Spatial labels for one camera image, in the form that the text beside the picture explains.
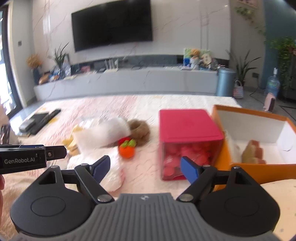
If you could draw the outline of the white crumpled cloth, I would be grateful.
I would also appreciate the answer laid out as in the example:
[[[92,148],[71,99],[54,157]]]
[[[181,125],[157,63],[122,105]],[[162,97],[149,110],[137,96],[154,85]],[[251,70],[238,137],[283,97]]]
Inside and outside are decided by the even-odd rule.
[[[91,175],[107,192],[115,192],[122,186],[125,179],[121,156],[119,156],[116,147],[96,149],[88,154],[79,154],[71,157],[67,169],[72,170],[81,164],[92,166],[104,156],[109,156],[109,158],[96,166]]]

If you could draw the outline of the orange crochet fruit toy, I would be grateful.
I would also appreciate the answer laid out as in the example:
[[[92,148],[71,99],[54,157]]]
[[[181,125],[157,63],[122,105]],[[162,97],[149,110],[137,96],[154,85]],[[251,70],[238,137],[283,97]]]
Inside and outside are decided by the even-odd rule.
[[[137,142],[133,138],[125,137],[118,141],[118,153],[124,159],[130,159],[135,154]]]

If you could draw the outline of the lace pink tablecloth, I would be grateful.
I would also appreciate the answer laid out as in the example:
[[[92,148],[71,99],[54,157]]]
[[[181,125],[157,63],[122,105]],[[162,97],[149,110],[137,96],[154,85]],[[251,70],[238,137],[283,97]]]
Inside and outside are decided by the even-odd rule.
[[[15,240],[280,240],[295,235],[295,125],[284,116],[170,98],[130,103],[151,125],[125,167],[125,192],[101,186],[127,137],[115,118],[74,133],[72,170],[46,169],[12,204]]]

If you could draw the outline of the brown plush toy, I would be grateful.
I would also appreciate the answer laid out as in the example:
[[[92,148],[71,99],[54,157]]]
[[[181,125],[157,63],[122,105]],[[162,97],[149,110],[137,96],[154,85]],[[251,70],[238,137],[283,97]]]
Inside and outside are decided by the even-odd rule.
[[[148,143],[151,132],[146,121],[137,119],[125,121],[119,118],[113,120],[113,122],[111,136],[114,138],[114,142],[109,144],[109,146],[117,146],[118,141],[125,137],[135,139],[137,147],[144,146]]]

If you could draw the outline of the white marble tv console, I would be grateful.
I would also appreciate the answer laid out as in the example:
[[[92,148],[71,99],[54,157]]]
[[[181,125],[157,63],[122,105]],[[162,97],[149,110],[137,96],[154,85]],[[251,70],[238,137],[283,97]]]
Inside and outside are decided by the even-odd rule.
[[[38,101],[120,94],[215,95],[217,84],[216,71],[142,68],[79,74],[37,85],[34,92]]]

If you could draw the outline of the green plant in vase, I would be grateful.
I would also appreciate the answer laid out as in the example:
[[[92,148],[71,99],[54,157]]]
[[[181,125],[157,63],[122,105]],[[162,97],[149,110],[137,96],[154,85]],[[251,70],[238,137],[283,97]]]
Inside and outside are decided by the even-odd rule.
[[[65,76],[64,71],[62,70],[62,66],[65,60],[65,57],[68,55],[67,53],[64,52],[65,48],[69,45],[67,43],[64,47],[59,46],[58,49],[54,49],[54,54],[53,55],[48,55],[47,58],[53,60],[59,70],[59,79]]]

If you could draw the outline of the woven small basket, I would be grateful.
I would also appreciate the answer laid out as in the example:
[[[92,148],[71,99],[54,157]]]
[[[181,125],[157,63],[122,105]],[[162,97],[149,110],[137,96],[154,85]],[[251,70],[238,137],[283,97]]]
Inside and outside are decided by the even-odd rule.
[[[242,82],[239,80],[236,80],[234,82],[233,97],[235,99],[243,99],[244,97],[243,85]]]

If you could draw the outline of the dried yellow flower vase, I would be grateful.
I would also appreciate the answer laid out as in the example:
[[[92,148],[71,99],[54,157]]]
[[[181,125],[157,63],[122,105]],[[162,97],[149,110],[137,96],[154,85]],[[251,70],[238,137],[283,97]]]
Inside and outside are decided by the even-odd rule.
[[[34,78],[34,83],[36,85],[39,85],[40,78],[42,77],[42,74],[41,74],[42,61],[39,58],[39,55],[33,54],[29,56],[26,60],[26,63],[28,67],[31,69],[31,72]]]

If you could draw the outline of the blue-grey trash bin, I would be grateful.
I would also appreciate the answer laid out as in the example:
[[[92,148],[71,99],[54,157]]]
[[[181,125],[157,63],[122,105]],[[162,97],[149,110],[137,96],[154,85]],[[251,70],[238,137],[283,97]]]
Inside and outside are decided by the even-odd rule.
[[[232,97],[234,90],[234,82],[236,78],[236,72],[229,68],[220,68],[218,70],[218,82],[217,82],[217,96]]]

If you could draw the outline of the white wifi router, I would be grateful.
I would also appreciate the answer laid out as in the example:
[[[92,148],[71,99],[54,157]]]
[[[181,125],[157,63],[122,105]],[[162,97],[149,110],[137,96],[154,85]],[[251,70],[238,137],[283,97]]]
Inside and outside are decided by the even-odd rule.
[[[104,60],[104,64],[105,64],[105,73],[117,72],[119,70],[119,61],[118,61],[118,59],[116,59],[116,60],[113,60],[113,59]]]

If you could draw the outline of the pink small heater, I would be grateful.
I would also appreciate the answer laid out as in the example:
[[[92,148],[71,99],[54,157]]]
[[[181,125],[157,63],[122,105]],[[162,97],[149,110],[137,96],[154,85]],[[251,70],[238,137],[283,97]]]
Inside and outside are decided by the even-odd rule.
[[[276,97],[272,93],[268,93],[264,102],[264,111],[272,113],[275,106]]]

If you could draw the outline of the teddy bear on console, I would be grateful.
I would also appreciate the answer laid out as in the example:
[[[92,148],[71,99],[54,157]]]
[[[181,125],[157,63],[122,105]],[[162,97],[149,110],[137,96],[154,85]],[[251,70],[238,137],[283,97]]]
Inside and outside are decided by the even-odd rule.
[[[190,53],[190,67],[193,70],[199,69],[199,62],[200,62],[200,50],[199,49],[191,49]]]

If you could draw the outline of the green potted plant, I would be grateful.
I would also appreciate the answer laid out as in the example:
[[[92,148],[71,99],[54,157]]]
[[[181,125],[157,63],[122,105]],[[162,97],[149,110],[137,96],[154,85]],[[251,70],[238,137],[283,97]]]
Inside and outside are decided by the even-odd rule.
[[[247,51],[244,58],[242,58],[241,56],[237,57],[235,54],[231,53],[228,50],[226,50],[226,52],[229,55],[230,60],[234,62],[237,80],[241,82],[242,86],[244,86],[247,73],[250,70],[257,69],[257,67],[250,67],[250,64],[252,64],[256,60],[261,59],[261,57],[249,59],[250,50]]]

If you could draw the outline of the blue water jug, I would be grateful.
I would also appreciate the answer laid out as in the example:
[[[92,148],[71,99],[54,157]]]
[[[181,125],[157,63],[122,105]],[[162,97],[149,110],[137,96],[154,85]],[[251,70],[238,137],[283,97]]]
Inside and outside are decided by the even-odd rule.
[[[272,94],[275,98],[277,98],[279,91],[280,91],[280,81],[278,79],[278,69],[274,68],[273,75],[271,75],[267,80],[265,93]]]

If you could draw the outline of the black wall television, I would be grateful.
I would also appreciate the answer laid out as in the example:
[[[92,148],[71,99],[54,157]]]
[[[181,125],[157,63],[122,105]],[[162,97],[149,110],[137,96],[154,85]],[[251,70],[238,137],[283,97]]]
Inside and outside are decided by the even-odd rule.
[[[112,1],[71,14],[75,51],[153,40],[150,1]]]

